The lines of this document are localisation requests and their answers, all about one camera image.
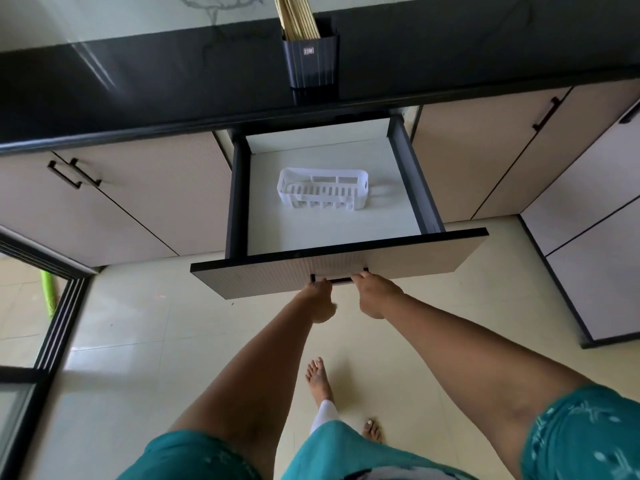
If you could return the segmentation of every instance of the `kitchen cabinet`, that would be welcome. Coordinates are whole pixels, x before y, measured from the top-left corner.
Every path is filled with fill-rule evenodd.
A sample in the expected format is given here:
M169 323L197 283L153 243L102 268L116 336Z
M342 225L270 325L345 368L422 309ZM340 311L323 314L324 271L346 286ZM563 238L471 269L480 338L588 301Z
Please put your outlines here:
M226 258L191 265L223 298L299 290L313 279L348 282L363 269L388 278L450 273L488 236L485 228L445 232L398 116L238 136L234 144ZM367 203L285 207L277 183L286 167L364 170Z
M572 88L474 218L521 213L638 97L640 79Z
M423 106L413 148L443 222L473 217L568 90Z
M0 225L87 266L175 256L52 153L0 158Z
M639 109L640 101L522 213L543 254L640 195Z
M640 332L639 235L635 200L547 257L594 341Z
M213 133L58 154L178 255L224 250L231 169Z

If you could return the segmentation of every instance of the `hand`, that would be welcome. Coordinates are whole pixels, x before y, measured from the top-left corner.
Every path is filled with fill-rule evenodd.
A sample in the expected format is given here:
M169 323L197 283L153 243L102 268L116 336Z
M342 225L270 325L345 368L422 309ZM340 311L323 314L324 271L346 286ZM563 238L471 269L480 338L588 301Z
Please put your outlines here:
M383 319L382 307L388 298L404 295L400 286L368 271L355 274L351 279L360 292L360 309L371 318Z
M304 300L314 323L323 323L335 315L337 305L331 302L333 285L327 280L309 283L298 292L293 301Z

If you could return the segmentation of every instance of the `person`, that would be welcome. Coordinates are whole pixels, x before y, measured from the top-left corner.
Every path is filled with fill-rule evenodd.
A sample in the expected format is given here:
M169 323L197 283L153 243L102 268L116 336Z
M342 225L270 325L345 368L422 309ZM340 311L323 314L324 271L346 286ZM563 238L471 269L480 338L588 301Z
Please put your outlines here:
M380 276L352 280L360 309L409 341L517 480L640 478L640 404ZM305 341L336 310L331 291L300 291L120 480L271 480ZM373 420L362 434L341 422L322 359L306 377L318 416L284 480L472 478L382 444Z

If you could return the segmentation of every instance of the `white leggings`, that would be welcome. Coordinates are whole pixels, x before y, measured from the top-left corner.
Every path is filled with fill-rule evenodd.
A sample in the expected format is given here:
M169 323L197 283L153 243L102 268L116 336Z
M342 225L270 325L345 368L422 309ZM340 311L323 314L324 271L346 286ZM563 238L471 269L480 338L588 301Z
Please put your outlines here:
M320 403L318 414L316 414L314 423L311 425L311 433L320 428L320 426L322 426L324 423L334 420L340 420L340 416L338 416L338 410L335 408L335 404L333 404L328 399L325 399L322 403Z

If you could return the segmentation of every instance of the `open drawer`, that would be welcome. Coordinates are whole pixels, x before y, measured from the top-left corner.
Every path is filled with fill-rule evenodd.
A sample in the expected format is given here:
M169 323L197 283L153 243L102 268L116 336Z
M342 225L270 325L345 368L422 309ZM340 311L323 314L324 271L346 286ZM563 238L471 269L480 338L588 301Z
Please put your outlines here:
M445 232L399 116L240 136L234 145L226 257L191 265L223 298L299 290L314 278L345 282L365 268L387 278L450 273L488 236ZM366 204L288 207L278 193L284 168L364 170Z

